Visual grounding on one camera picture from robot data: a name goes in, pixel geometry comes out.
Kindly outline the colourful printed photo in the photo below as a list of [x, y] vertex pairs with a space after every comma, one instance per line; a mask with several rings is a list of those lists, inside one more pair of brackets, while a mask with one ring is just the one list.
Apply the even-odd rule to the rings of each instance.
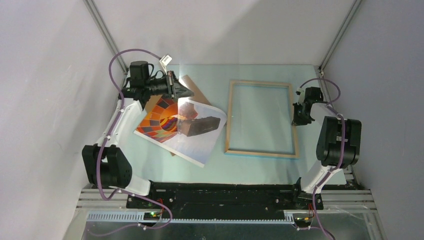
[[160, 97], [134, 133], [149, 142], [204, 167], [227, 122], [219, 108], [188, 97]]

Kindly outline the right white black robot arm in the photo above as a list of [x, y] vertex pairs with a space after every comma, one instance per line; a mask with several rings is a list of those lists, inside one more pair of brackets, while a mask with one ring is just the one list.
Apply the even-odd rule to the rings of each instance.
[[315, 156], [317, 161], [300, 177], [291, 194], [291, 204], [304, 209], [321, 193], [323, 186], [336, 173], [355, 165], [360, 156], [362, 123], [348, 119], [324, 100], [319, 87], [299, 87], [298, 100], [293, 104], [292, 126], [320, 124]]

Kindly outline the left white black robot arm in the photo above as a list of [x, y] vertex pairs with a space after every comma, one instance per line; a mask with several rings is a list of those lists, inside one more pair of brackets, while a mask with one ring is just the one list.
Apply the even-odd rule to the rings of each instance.
[[170, 70], [156, 77], [154, 66], [147, 61], [133, 61], [129, 66], [129, 85], [120, 90], [117, 106], [105, 132], [92, 145], [82, 149], [82, 159], [89, 183], [102, 188], [113, 188], [131, 195], [145, 208], [153, 208], [158, 194], [150, 190], [151, 182], [133, 172], [124, 148], [135, 131], [136, 120], [144, 114], [152, 96], [166, 100], [193, 97], [195, 94], [179, 82]]

